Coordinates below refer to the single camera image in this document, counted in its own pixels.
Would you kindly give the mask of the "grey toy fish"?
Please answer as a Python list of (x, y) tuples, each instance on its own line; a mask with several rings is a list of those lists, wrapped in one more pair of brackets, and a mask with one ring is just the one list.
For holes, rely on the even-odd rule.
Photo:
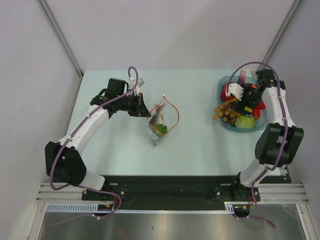
[(157, 124), (163, 124), (163, 115), (162, 110), (165, 107), (164, 104), (161, 104), (155, 108), (155, 114), (151, 117), (149, 124), (151, 125), (157, 125)]

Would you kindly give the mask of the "clear zip bag orange zipper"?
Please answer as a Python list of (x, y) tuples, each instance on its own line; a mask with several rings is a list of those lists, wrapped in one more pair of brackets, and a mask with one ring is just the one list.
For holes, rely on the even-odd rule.
[(150, 114), (151, 117), (147, 118), (147, 134), (151, 144), (157, 146), (178, 125), (180, 112), (163, 93), (161, 101), (154, 105)]

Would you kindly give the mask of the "green bell pepper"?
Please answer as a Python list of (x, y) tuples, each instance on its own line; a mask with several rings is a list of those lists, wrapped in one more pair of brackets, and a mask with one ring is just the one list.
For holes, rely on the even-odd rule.
[(151, 125), (150, 129), (158, 138), (164, 137), (168, 132), (168, 127), (164, 124)]

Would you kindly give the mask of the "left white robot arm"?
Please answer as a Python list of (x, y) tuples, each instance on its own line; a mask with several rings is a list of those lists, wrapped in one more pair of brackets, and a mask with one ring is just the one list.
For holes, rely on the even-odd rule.
[(150, 117), (143, 94), (139, 88), (143, 79), (129, 81), (111, 78), (107, 88), (102, 89), (91, 101), (90, 106), (76, 127), (58, 142), (45, 146), (45, 167), (50, 184), (65, 183), (66, 186), (92, 189), (100, 200), (110, 196), (111, 188), (105, 178), (89, 171), (82, 159), (82, 153), (97, 130), (118, 111), (131, 117)]

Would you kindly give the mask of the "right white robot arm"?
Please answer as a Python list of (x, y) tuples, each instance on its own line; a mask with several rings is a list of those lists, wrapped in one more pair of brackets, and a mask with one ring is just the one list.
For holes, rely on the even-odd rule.
[(230, 188), (237, 201), (247, 197), (249, 189), (256, 188), (268, 173), (291, 164), (304, 137), (304, 130), (296, 127), (289, 114), (286, 85), (277, 74), (270, 69), (260, 70), (255, 85), (236, 85), (240, 93), (233, 110), (251, 117), (258, 103), (264, 103), (268, 125), (255, 145), (255, 159), (237, 175), (237, 184)]

